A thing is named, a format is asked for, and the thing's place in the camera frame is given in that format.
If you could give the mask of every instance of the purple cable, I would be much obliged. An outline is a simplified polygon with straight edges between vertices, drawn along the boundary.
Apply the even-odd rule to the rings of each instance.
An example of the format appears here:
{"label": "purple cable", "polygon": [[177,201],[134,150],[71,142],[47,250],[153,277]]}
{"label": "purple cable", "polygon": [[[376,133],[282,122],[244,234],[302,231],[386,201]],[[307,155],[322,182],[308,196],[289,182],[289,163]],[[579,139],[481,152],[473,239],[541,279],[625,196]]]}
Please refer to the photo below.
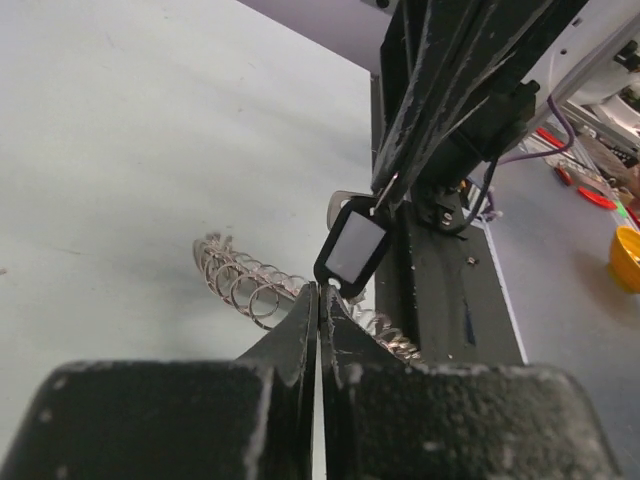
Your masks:
{"label": "purple cable", "polygon": [[569,124],[567,119],[564,118],[564,115],[560,112],[558,105],[556,104],[555,100],[551,97],[551,95],[549,95],[549,98],[547,98],[547,105],[549,105],[551,112],[562,124],[562,126],[567,132],[567,135],[569,135],[569,139],[567,140],[567,143],[565,143],[562,147],[549,150],[548,152],[527,153],[524,155],[517,155],[515,157],[507,158],[502,162],[500,162],[499,165],[506,165],[507,163],[517,162],[519,160],[528,160],[531,158],[540,158],[540,157],[546,157],[548,155],[555,155],[556,153],[566,152],[573,146],[573,142],[576,139],[576,134],[573,132],[573,127],[571,127],[571,124]]}

